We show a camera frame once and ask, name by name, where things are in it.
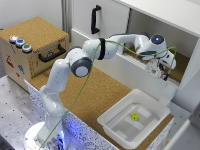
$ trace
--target white robotic arm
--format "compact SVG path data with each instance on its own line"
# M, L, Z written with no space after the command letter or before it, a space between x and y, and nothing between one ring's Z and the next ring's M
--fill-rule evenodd
M65 109L59 93L65 90L70 73L72 72L77 77L84 77L90 72L96 47L100 41L101 46L96 51L95 59L110 59L116 55L119 45L105 42L107 40L118 43L133 42L136 52L141 55L156 54L166 49L166 42L162 36L154 35L149 39L147 34L121 34L111 36L106 40L88 40L83 44L83 48L73 47L70 49L65 59L56 60L51 69L48 83L40 89L41 98L46 108L46 119L35 137L38 146L41 146L46 141L64 115ZM173 57L174 55L169 51L156 56L139 56L142 60L158 59L160 63L167 67L170 66ZM53 139L57 139L61 131L62 124L60 123L50 135L44 147L47 148Z

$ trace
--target drawer handle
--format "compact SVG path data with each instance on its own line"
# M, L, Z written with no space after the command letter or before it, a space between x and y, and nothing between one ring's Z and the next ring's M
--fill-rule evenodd
M91 24L92 34L96 34L100 31L98 28L96 28L96 12L98 10L101 10L101 7L98 5L96 5L96 8L92 10L92 24Z
M55 53L55 54L53 54L49 57L45 58L45 57L42 56L42 54L38 54L38 57L42 62L45 62L45 63L49 62L49 61L55 59L56 57L58 57L58 56L60 56L60 55L62 55L66 52L66 50L63 47L61 47L60 44L58 44L58 49L60 50L58 53Z

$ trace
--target box lid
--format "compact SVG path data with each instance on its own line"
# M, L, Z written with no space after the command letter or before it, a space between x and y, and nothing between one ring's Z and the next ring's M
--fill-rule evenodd
M11 35L24 39L26 44L32 46L33 51L38 50L68 34L40 17L21 22L0 31L0 37L9 42Z

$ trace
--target brown countertop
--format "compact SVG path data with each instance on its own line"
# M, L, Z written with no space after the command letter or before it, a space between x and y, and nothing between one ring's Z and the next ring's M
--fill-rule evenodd
M47 83L49 73L50 70L47 70L31 79L29 82L39 90ZM70 75L65 91L60 93L60 97L66 108L72 105L85 80L86 77L77 78L73 74ZM131 89L93 67L90 79L71 111L104 138L113 143L120 150L123 150L124 148L105 134L103 127L97 122L97 118L129 92L131 92ZM168 115L136 150L145 150L172 118L173 115Z

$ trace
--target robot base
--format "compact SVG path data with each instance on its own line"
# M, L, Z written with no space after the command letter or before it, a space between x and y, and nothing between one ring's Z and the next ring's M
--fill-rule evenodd
M24 149L25 150L38 150L40 147L35 143L34 138L36 137L39 130L44 125L44 122L40 122L32 126L25 134L24 137Z

